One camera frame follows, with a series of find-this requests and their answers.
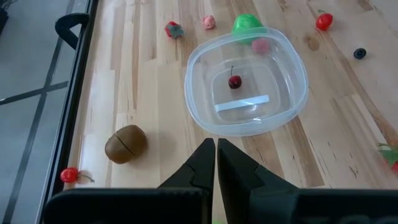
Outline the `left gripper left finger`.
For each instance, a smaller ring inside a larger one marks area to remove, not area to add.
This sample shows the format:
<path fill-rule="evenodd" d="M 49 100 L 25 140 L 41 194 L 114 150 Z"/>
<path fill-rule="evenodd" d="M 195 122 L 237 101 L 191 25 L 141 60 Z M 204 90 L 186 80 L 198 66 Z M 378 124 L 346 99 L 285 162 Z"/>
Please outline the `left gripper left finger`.
<path fill-rule="evenodd" d="M 215 143 L 206 138 L 157 188 L 82 188 L 50 199 L 44 224 L 211 224 Z"/>

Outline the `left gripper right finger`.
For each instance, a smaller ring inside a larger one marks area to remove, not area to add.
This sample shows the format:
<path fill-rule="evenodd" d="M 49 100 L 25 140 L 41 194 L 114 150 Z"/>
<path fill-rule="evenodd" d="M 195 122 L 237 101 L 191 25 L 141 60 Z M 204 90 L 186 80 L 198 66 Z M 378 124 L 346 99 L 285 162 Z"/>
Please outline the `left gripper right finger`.
<path fill-rule="evenodd" d="M 233 224 L 398 224 L 398 190 L 300 189 L 227 139 L 218 177 Z"/>

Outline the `brown toy kiwi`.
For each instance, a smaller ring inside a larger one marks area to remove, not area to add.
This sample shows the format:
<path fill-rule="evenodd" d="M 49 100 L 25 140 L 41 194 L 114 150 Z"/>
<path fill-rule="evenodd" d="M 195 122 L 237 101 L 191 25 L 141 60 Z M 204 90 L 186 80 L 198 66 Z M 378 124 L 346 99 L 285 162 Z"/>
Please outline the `brown toy kiwi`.
<path fill-rule="evenodd" d="M 117 130 L 106 142 L 104 151 L 109 160 L 125 164 L 139 157 L 147 149 L 147 138 L 137 125 Z"/>

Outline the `bright red toy cherry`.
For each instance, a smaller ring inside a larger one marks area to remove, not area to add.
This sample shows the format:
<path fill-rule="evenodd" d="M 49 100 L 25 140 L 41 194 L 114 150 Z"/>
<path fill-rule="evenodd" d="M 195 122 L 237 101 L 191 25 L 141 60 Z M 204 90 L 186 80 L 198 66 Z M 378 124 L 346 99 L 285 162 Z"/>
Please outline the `bright red toy cherry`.
<path fill-rule="evenodd" d="M 89 173 L 78 170 L 76 167 L 68 167 L 62 170 L 60 179 L 66 184 L 88 184 L 95 182 Z"/>

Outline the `dark red toy cherry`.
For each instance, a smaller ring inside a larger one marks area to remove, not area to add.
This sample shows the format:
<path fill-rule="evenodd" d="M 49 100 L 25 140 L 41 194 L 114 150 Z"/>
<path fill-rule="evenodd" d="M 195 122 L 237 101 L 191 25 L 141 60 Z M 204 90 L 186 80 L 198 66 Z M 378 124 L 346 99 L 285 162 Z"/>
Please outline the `dark red toy cherry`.
<path fill-rule="evenodd" d="M 228 86 L 230 89 L 235 90 L 241 87 L 242 79 L 240 75 L 235 75 L 233 72 L 234 66 L 232 65 L 229 73 Z"/>

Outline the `red toy strawberry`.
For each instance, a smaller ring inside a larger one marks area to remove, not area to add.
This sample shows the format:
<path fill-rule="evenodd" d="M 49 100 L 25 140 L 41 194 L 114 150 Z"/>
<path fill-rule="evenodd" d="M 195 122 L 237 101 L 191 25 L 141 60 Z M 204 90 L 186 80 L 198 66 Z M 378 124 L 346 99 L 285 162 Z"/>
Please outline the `red toy strawberry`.
<path fill-rule="evenodd" d="M 398 146 L 379 143 L 378 148 L 389 168 L 398 173 Z"/>
<path fill-rule="evenodd" d="M 170 21 L 165 26 L 165 31 L 166 31 L 167 36 L 172 39 L 177 39 L 178 37 L 184 35 L 182 26 L 174 21 Z"/>

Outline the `pink toy raspberry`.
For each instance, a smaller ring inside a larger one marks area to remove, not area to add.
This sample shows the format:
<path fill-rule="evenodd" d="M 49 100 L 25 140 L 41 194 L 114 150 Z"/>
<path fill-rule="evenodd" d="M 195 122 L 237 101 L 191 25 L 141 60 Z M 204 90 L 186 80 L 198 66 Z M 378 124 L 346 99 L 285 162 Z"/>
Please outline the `pink toy raspberry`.
<path fill-rule="evenodd" d="M 271 42 L 267 38 L 258 38 L 251 42 L 251 49 L 254 53 L 264 55 L 270 52 Z"/>

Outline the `green toy fruit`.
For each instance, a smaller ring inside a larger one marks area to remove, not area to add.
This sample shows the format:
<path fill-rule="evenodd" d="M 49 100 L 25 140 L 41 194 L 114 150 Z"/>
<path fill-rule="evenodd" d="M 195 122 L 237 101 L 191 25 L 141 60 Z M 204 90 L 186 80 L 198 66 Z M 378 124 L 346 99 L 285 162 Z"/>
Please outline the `green toy fruit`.
<path fill-rule="evenodd" d="M 241 14 L 236 17 L 231 34 L 238 37 L 242 34 L 267 33 L 267 29 L 261 21 L 253 14 Z"/>

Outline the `pink toy lychee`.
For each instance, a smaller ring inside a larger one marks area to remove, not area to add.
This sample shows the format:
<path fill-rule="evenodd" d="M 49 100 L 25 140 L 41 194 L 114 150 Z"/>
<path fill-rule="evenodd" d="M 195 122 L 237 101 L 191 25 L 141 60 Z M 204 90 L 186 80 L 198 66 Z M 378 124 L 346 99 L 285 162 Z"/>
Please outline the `pink toy lychee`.
<path fill-rule="evenodd" d="M 210 30 L 216 26 L 215 18 L 212 15 L 207 15 L 202 19 L 204 29 Z"/>

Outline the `red toy cherry tomato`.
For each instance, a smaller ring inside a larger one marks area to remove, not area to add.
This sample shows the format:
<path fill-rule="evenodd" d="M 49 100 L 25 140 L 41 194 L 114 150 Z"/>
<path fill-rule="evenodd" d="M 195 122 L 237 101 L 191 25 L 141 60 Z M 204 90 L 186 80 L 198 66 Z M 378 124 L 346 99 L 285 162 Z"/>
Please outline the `red toy cherry tomato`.
<path fill-rule="evenodd" d="M 333 15 L 323 10 L 318 11 L 319 16 L 316 19 L 315 27 L 317 29 L 326 31 L 333 23 Z"/>

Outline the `clear plastic tupperware container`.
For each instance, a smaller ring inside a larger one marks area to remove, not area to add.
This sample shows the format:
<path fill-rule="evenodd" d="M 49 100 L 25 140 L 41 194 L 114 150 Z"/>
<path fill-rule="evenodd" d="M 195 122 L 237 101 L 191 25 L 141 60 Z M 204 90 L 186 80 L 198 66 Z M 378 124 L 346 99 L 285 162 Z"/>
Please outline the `clear plastic tupperware container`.
<path fill-rule="evenodd" d="M 295 118 L 308 98 L 304 63 L 277 29 L 267 33 L 231 33 L 210 39 L 190 54 L 184 91 L 193 120 L 220 136 L 253 136 L 272 131 Z M 251 42 L 267 38 L 270 52 L 256 54 Z M 231 66 L 242 85 L 228 86 Z"/>

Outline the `black frame clamp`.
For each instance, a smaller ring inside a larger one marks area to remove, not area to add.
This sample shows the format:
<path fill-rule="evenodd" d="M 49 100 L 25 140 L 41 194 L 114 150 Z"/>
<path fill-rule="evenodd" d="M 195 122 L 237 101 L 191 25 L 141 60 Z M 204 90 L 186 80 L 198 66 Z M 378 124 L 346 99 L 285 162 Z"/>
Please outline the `black frame clamp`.
<path fill-rule="evenodd" d="M 71 31 L 71 28 L 79 24 L 81 25 L 81 30 L 85 30 L 89 20 L 90 17 L 87 13 L 67 14 L 56 21 L 55 31 L 64 42 L 75 50 L 78 44 L 78 36 Z"/>

